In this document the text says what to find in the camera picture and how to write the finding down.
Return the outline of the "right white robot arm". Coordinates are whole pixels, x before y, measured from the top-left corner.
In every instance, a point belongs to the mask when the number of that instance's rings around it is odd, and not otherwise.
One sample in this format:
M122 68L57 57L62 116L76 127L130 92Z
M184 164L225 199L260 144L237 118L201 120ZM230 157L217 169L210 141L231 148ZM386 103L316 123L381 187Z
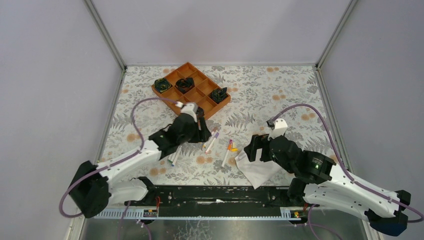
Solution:
M260 164L294 174L285 199L294 206L321 205L353 215L385 235L397 237L408 226L403 213L411 194L405 190L389 191L361 178L351 180L331 158L315 151L302 150L284 135L269 138L253 135L251 142L236 157L238 167L258 173Z

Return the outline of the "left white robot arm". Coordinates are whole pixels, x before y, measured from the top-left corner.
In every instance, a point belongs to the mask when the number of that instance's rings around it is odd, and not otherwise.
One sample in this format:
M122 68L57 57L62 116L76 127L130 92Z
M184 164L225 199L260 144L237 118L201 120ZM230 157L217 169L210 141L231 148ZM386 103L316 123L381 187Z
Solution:
M65 196L70 196L80 215L92 218L107 206L140 201L148 193L142 180L123 181L135 170L159 161L185 143L204 143L211 136L206 120L191 113L181 113L173 123L143 139L138 146L107 162L89 160L77 169Z

